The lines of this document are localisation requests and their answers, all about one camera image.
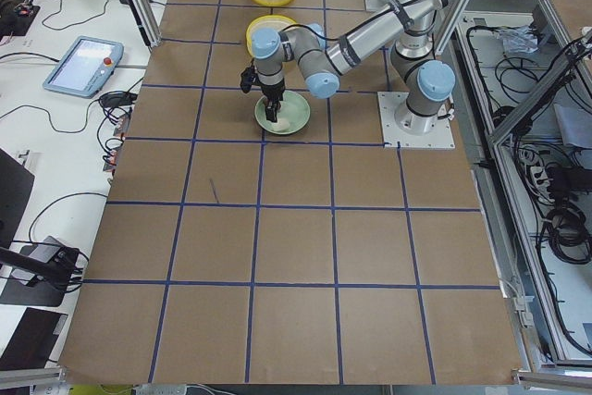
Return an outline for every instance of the white table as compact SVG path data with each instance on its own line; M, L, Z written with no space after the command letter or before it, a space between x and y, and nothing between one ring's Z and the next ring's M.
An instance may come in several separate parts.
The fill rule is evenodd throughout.
M63 0L62 11L47 20L54 28L61 28L70 23L83 21L103 11L106 0ZM154 0L165 3L167 0ZM60 58L81 35L123 43L125 52L121 66L145 68L150 52L146 48L129 6L121 5L118 0L111 0L106 7L106 14L85 24L76 25L63 31L53 31L42 25L59 8L58 0L34 0L41 11L35 18L26 36L13 37L11 42L0 46L0 55L18 51L30 51ZM158 23L163 16L164 7L152 4Z
M92 99L44 90L42 83L52 68L49 65L0 62L0 116L19 105L37 105L52 114L54 124L59 129L81 128L87 105ZM103 92L127 90L142 76L142 69L118 68L107 81ZM137 92L139 88L136 86L132 91ZM102 171L103 150L96 140L96 131L103 118L101 107L98 104L92 105L88 126L78 134L52 131L47 115L29 108L20 109L0 119L0 148L9 154L23 149L38 154L31 169L35 175L33 191L16 239L27 239L32 220L54 199L78 191L108 193L107 178L110 175ZM101 139L106 140L112 132L113 126L105 124ZM76 247L90 254L104 207L105 199L99 196L77 196L62 201L42 216L33 231L33 239L42 241L51 235L69 247ZM20 246L21 244L13 245L12 248L17 249ZM0 281L2 291L6 282ZM57 359L62 351L77 299L78 293L74 292L67 294L59 307L40 307L68 315L65 329L54 347L52 359ZM0 353L6 348L25 309L24 306L0 304Z

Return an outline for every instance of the brown cardboard surface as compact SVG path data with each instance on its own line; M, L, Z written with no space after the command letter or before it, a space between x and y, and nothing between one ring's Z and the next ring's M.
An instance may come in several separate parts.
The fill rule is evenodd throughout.
M160 22L160 31L165 39L209 42L216 13L216 6L169 5Z
M190 149L188 142L126 141L109 199L179 202Z
M394 150L335 147L333 165L337 205L402 207L401 172Z
M251 279L255 211L252 208L186 207L175 254L173 279Z
M480 213L413 212L413 240L419 278L425 284L496 286Z
M264 134L260 90L239 89L251 20L273 12L335 37L369 17L361 0L168 2L165 37L197 42L152 54L62 356L69 378L509 383L519 360L460 136L451 152L383 147L374 91L404 89L386 51L330 100L286 64L311 106L290 136Z
M582 36L582 28L589 27L592 23L592 11L582 8L582 5L590 5L592 0L550 0L561 23L567 30L571 39Z
M201 95L195 89L143 87L128 136L192 138Z
M375 94L336 94L331 98L333 141L382 143Z
M403 212L348 210L335 218L339 282L415 283Z
M179 208L108 205L85 278L166 279Z
M430 383L416 290L346 289L339 303L346 384Z
M427 330L441 384L511 384L521 365L497 290L425 290Z
M339 383L334 291L257 289L251 360L253 383Z
M329 205L328 148L272 144L265 150L264 204Z
M248 301L248 289L171 288L154 383L242 380Z
M148 380L164 288L85 284L60 364L74 384Z
M258 282L333 282L331 212L262 209L256 271Z
M187 201L249 204L257 197L259 145L197 143L191 163Z

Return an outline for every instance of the plastic bag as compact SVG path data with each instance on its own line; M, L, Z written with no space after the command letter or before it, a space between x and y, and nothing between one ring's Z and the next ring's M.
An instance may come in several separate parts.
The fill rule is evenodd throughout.
M534 53L538 49L538 39L528 25L498 30L498 39L503 42L504 53Z

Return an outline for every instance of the green bowl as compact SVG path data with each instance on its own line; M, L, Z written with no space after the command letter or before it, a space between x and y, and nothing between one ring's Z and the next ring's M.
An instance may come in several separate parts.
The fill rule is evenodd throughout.
M306 125L311 117L311 107L306 99L296 92L286 90L281 108L277 112L277 121L287 119L290 125L284 130L274 130L272 122L265 118L265 97L262 97L255 106L255 119L266 131L273 134L292 134Z

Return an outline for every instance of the blue joint cap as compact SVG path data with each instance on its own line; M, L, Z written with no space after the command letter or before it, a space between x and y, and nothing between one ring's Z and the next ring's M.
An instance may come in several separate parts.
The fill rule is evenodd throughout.
M279 33L273 28L261 28L251 36L253 56L267 59L279 48Z
M317 99L328 99L339 89L339 78L333 73L315 73L306 78L306 86Z
M321 36L325 37L325 31L323 27L321 27L318 23L311 23L308 25L309 28L312 28L314 32L320 34ZM321 39L320 37L316 36L316 40L318 41L319 46L322 50L327 48L327 41L325 39Z
M430 101L443 102L452 93L456 83L454 71L439 60L425 62L417 74L417 84Z

